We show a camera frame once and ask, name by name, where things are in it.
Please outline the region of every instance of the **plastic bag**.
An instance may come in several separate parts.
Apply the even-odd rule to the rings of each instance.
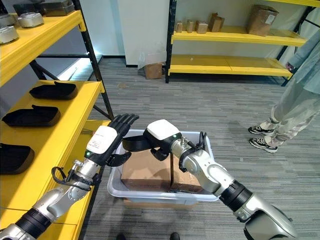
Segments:
[[[140,48],[138,69],[148,64],[163,63],[167,60],[167,51],[163,43],[157,42]]]

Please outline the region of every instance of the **gray carpet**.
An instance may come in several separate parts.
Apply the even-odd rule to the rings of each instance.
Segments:
[[[134,129],[167,119],[181,131],[207,132],[217,162],[293,218],[300,239],[320,239],[320,117],[275,154],[248,143],[247,128],[267,119],[285,90],[281,79],[190,75],[165,84],[126,68],[124,59],[103,59],[100,69],[115,115],[140,115]],[[101,98],[96,104],[105,109]],[[90,117],[104,119],[95,110]],[[128,240],[167,240],[172,232],[182,240],[246,239],[243,223],[219,201],[188,210],[125,208],[122,199],[108,193],[109,172],[106,167],[79,239],[113,240],[124,233]]]

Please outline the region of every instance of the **small cardboard box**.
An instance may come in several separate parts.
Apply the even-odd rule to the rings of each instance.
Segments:
[[[171,160],[171,191],[198,193],[203,190],[197,178],[190,172],[179,169],[179,158],[170,154]]]
[[[214,22],[215,22],[216,17],[218,17],[217,12],[211,14],[211,18],[210,18],[209,24],[208,24],[208,28],[210,31],[212,30],[212,27],[214,26]]]
[[[267,36],[278,11],[265,5],[253,5],[246,30],[248,34]]]
[[[176,31],[177,33],[181,33],[181,32],[182,32],[182,27],[183,27],[182,21],[178,21],[178,22],[176,23],[175,31]]]
[[[171,184],[171,161],[157,160],[150,150],[133,152],[123,165],[121,181],[130,190],[167,192]]]
[[[146,79],[160,79],[162,77],[162,63],[148,64],[143,67]]]
[[[210,28],[211,32],[220,32],[222,26],[224,25],[225,19],[220,16],[216,16],[213,21],[213,26]]]
[[[195,30],[198,34],[205,34],[208,29],[208,24],[205,21],[196,21]]]
[[[192,33],[194,31],[194,29],[195,29],[195,22],[188,19],[186,22],[187,33],[189,33],[189,34]]]

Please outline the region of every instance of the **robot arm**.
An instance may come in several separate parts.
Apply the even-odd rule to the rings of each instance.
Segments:
[[[125,138],[122,144],[132,152],[137,148],[138,151],[151,148],[152,154],[160,161],[169,153],[177,156],[183,172],[193,174],[203,189],[218,197],[240,222],[245,223],[244,234],[248,240],[297,239],[297,232],[287,216],[249,191],[224,167],[215,163],[201,146],[201,139],[199,144],[194,145],[168,121],[162,119],[152,122],[143,136]]]
[[[60,167],[54,167],[52,176],[60,185],[45,193],[15,224],[1,231],[0,240],[37,239],[51,223],[82,199],[91,190],[91,186],[100,182],[97,174],[100,167],[116,167],[128,160],[131,152],[123,155],[113,152],[138,118],[134,114],[118,115],[108,126],[100,126],[86,146],[84,161],[75,160],[68,176]],[[56,170],[60,171],[62,180],[56,177]]]

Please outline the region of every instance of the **yellow metal shelving unit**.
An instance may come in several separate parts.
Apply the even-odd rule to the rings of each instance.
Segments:
[[[320,8],[320,0],[265,0],[270,2],[279,2],[286,4],[297,4],[310,7]]]
[[[43,20],[44,24],[35,28],[15,26],[19,38],[0,47],[0,87],[74,27],[86,30],[80,11]]]
[[[0,228],[15,223],[45,192],[57,186],[51,176],[53,167],[59,166],[68,170],[71,169],[75,159],[83,160],[86,145],[92,137],[92,134],[88,134],[88,130],[93,132],[100,125],[109,123],[87,120],[100,93],[107,103],[108,114],[96,106],[94,108],[104,113],[106,117],[113,118],[86,23],[80,11],[80,2],[79,0],[73,2],[75,8],[79,10],[67,16],[43,17],[44,24],[35,28],[15,26],[19,38],[0,47],[0,87],[2,87],[22,68],[78,26],[97,79],[97,81],[72,81],[77,87],[77,95],[71,100],[37,99],[27,92],[9,110],[12,112],[17,109],[30,109],[32,105],[57,107],[61,116],[54,126],[11,127],[0,122],[1,143],[30,146],[35,152],[31,166],[23,173],[0,175]],[[33,87],[44,84],[54,84],[54,81],[39,80]],[[76,202],[39,239],[77,240],[92,194],[93,191]]]
[[[286,76],[276,59],[259,57],[172,55],[170,73]]]
[[[271,29],[268,36],[258,36],[248,34],[242,26],[223,26],[220,32],[210,32],[201,34],[193,31],[173,32],[171,44],[174,41],[215,41],[233,43],[253,43],[253,44],[273,44],[286,46],[302,46],[306,39],[300,37],[293,31]]]
[[[308,6],[307,12],[312,11],[311,6],[320,7],[320,0],[266,0],[282,3],[300,4]],[[165,82],[169,83],[170,73],[196,73],[196,74],[239,74],[291,77],[292,74],[279,62],[287,46],[300,47],[307,41],[296,31],[285,29],[271,29],[267,36],[248,34],[242,26],[223,26],[220,32],[207,32],[204,34],[193,32],[174,31],[177,1],[170,0],[169,23],[167,36],[167,60]],[[258,57],[227,57],[208,55],[172,55],[172,46],[175,41],[207,41],[252,43],[285,46],[276,59]]]

